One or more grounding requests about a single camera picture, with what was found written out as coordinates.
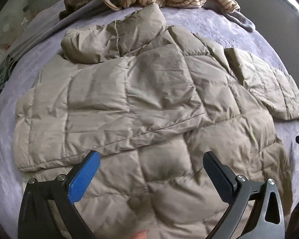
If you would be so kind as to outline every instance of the bolt head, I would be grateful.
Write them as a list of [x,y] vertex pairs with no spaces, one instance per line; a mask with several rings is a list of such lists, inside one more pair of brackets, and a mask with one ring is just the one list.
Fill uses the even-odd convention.
[[66,177],[67,177],[67,176],[66,176],[65,174],[60,174],[60,175],[57,176],[56,179],[57,179],[58,181],[62,182],[62,181],[65,180]]
[[274,179],[268,179],[268,182],[269,182],[271,185],[274,185]]
[[238,176],[237,176],[237,179],[238,179],[240,182],[244,182],[244,181],[246,181],[246,177],[243,176],[243,175],[238,175]]
[[28,180],[28,183],[29,183],[29,184],[33,184],[33,183],[35,183],[35,178],[31,178],[31,179],[29,179],[29,180]]

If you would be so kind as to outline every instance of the puffer jacket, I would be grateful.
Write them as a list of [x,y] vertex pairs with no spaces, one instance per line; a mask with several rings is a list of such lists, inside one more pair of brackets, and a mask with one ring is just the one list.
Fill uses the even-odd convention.
[[167,26],[156,4],[69,30],[61,46],[18,101],[14,156],[45,181],[98,151],[100,169],[75,203],[98,238],[205,238],[228,206],[203,168],[206,151],[249,180],[274,179],[290,214],[289,163],[272,116],[299,117],[291,76]]

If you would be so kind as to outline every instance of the gray wall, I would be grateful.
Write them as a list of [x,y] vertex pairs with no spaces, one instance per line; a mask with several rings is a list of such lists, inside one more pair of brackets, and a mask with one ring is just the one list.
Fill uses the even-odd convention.
[[236,0],[299,87],[299,14],[283,0]]

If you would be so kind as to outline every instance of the bed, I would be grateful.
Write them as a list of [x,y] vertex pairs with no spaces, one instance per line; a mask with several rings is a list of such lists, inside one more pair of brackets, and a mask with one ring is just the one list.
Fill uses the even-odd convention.
[[[68,28],[82,28],[90,24],[108,24],[115,19],[139,9],[132,7],[118,12],[105,11],[99,15],[86,16],[73,22],[70,26],[59,30],[37,44],[27,52],[15,66],[10,79],[0,94],[0,223],[11,238],[17,238],[18,215],[23,196],[23,180],[25,179],[14,163],[12,143],[15,129],[15,108],[17,100],[33,85],[42,67],[57,53],[61,52],[60,42]],[[64,10],[63,1],[46,9],[32,22],[44,20],[46,17],[57,17]],[[224,16],[212,10],[198,9],[161,9],[169,25],[179,25],[193,33],[208,37],[224,47],[236,47],[253,53],[267,63],[287,73],[279,56],[268,42],[257,31],[247,32],[237,24],[228,21]],[[298,121],[275,120],[278,137],[284,143],[289,156],[293,174],[292,191],[293,207],[299,202],[299,145],[295,137],[299,135]]]

